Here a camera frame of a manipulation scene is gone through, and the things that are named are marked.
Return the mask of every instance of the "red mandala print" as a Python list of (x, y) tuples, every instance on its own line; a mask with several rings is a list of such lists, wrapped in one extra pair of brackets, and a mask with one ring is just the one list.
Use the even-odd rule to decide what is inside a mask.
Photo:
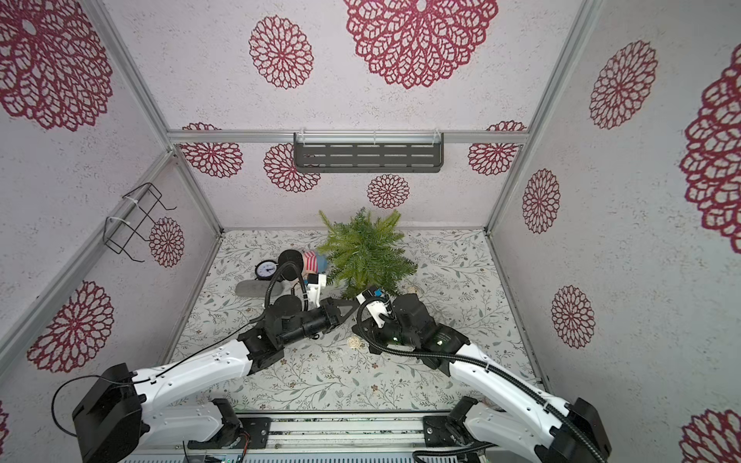
[(263, 168), (271, 182), (286, 191), (298, 193), (311, 190), (322, 177), (318, 173), (300, 173), (293, 162), (293, 145), (278, 144), (263, 159)]
[(733, 410), (693, 415), (682, 432), (682, 463), (741, 462), (741, 417)]
[(656, 50), (644, 41), (615, 53), (594, 82), (589, 104), (594, 124), (609, 130), (633, 117), (651, 92), (658, 65)]
[(180, 262), (185, 249), (183, 230), (170, 217), (162, 217), (149, 233), (149, 251), (163, 267), (174, 267)]
[(376, 207), (394, 209), (409, 197), (409, 184), (402, 177), (390, 174), (377, 176), (368, 185), (368, 199)]
[(522, 195), (522, 217), (533, 233), (543, 233), (556, 220), (561, 193), (558, 181), (548, 169), (538, 170), (530, 177)]
[(113, 95), (105, 49), (74, 0), (0, 2), (0, 99), (43, 128), (95, 125)]
[(697, 119), (685, 130), (685, 199), (702, 211), (702, 226), (717, 230), (741, 253), (741, 44), (702, 93)]
[(10, 434), (7, 429), (7, 413), (2, 409), (2, 401), (0, 401), (0, 456), (2, 456), (2, 445), (5, 443), (5, 438)]
[(592, 304), (578, 287), (558, 290), (551, 306), (551, 320), (558, 337), (571, 347), (586, 346), (594, 335)]
[(26, 353), (40, 370), (69, 373), (93, 359), (113, 326), (113, 306), (105, 289), (82, 282)]
[[(198, 122), (183, 130), (221, 130), (211, 124)], [(190, 165), (212, 177), (231, 177), (242, 169), (242, 152), (237, 143), (185, 143), (183, 155)]]
[(355, 53), (388, 84), (430, 87), (486, 40), (496, 0), (345, 0)]
[(250, 37), (250, 55), (260, 76), (278, 88), (296, 88), (314, 68), (311, 45), (298, 26), (273, 16), (258, 22)]
[[(522, 122), (501, 121), (490, 126), (493, 131), (522, 131), (528, 128)], [(507, 172), (519, 146), (514, 143), (476, 143), (468, 148), (468, 163), (473, 170), (484, 175)]]

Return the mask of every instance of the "wall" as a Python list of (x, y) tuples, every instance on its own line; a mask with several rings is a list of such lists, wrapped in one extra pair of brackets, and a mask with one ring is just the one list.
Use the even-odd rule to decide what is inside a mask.
[(597, 406), (611, 462), (741, 459), (740, 21), (606, 2), (494, 229), (539, 363)]
[[(160, 146), (118, 70), (74, 2), (0, 5), (0, 336), (136, 186)], [(154, 255), (132, 241), (137, 264), (107, 251), (0, 384), (0, 461), (79, 460), (76, 440), (49, 416), (65, 380), (160, 360), (213, 243), (210, 228), (172, 166), (155, 184), (166, 212)], [(165, 215), (155, 209), (156, 219)], [(152, 225), (142, 228), (149, 238)], [(180, 259), (167, 260), (170, 250)], [(58, 402), (66, 427), (90, 382)]]
[[(227, 144), (216, 146), (211, 149), (223, 151)], [(481, 227), (506, 175), (474, 172), (470, 147), (446, 144), (439, 173), (300, 174), (290, 144), (240, 144), (245, 173), (229, 179), (194, 171), (226, 228), (323, 227), (319, 210), (330, 220), (347, 221), (361, 207), (378, 214), (396, 208), (403, 226)], [(192, 159), (195, 149), (185, 147), (184, 153)]]
[[(146, 238), (155, 229), (155, 252), (136, 237), (126, 249), (142, 263), (107, 250), (0, 384), (0, 413), (7, 414), (9, 430), (0, 439), (0, 461), (43, 461), (52, 455), (59, 461), (78, 461), (77, 440), (58, 430), (49, 414), (56, 388), (118, 363), (135, 370), (162, 361), (199, 273), (210, 264), (206, 260), (213, 237), (174, 162), (154, 184), (162, 192), (162, 203), (177, 207), (166, 211), (156, 205), (152, 210), (157, 222), (171, 219), (168, 227), (154, 227), (148, 219), (142, 225)], [(132, 222), (141, 217), (133, 214)], [(74, 382), (59, 394), (56, 413), (62, 426), (73, 430), (72, 409), (93, 383)]]
[[(580, 1), (470, 3), (105, 2), (173, 129), (524, 130)], [(402, 225), (480, 227), (516, 149), (446, 145), (442, 172), (394, 176), (399, 200), (377, 204), (378, 175), (298, 174), (287, 145), (184, 151), (225, 227), (315, 227), (318, 209), (377, 204)]]
[[(19, 13), (14, 14), (11, 19), (18, 19)], [(35, 36), (41, 36), (41, 44), (54, 40), (53, 34), (46, 37), (43, 31), (39, 26)], [(22, 47), (24, 40), (28, 37), (18, 38), (15, 45)], [(99, 44), (93, 39), (85, 43)], [(96, 106), (83, 114), (78, 109), (84, 107), (86, 95), (61, 106), (57, 117), (44, 111), (54, 102), (11, 104), (23, 91), (17, 82), (27, 79), (28, 72), (14, 74), (14, 87), (0, 84), (4, 102), (0, 110), (0, 196), (4, 199), (0, 202), (0, 336), (164, 149), (119, 74), (99, 52), (98, 61), (87, 63), (101, 69), (99, 80), (88, 81), (99, 89)], [(48, 60), (40, 48), (33, 48), (30, 55), (39, 63)], [(79, 79), (60, 78), (64, 86), (77, 85)], [(32, 82), (26, 86), (33, 95), (48, 85)], [(52, 92), (60, 98), (63, 94), (64, 88)], [(86, 122), (78, 123), (78, 116)]]

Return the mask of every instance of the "striped fabric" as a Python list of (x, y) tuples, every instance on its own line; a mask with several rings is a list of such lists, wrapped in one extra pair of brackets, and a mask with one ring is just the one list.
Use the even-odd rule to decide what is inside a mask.
[(316, 253), (314, 251), (306, 251), (304, 253), (304, 271), (319, 273), (319, 266), (316, 263)]

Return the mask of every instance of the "green fern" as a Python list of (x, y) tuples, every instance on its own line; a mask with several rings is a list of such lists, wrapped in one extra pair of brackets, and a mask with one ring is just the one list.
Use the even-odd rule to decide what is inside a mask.
[(318, 251), (332, 264), (328, 280), (348, 283), (342, 297), (354, 297), (372, 284), (398, 296), (398, 283), (417, 269), (403, 256), (402, 248), (394, 247), (404, 238), (404, 233), (396, 231), (402, 216), (399, 211), (372, 222), (371, 213), (362, 208), (349, 224), (331, 224), (322, 211), (319, 215), (329, 228), (329, 238)]

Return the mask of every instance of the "floral tablecloth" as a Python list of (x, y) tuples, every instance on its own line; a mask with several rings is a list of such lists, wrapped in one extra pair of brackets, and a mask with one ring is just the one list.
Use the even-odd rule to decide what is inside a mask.
[[(524, 379), (534, 374), (481, 230), (406, 230), (406, 256), (416, 275), (402, 285), (417, 292), (430, 314), (449, 324)], [(177, 344), (179, 360), (226, 336), (262, 310), (262, 299), (236, 297), (255, 265), (289, 248), (314, 249), (321, 230), (238, 230), (225, 234), (198, 302)], [(333, 290), (322, 296), (339, 297)], [(332, 333), (287, 347), (280, 362), (256, 375), (214, 386), (177, 403), (229, 399), (236, 410), (444, 410), (467, 385), (415, 359), (375, 356), (348, 320)]]

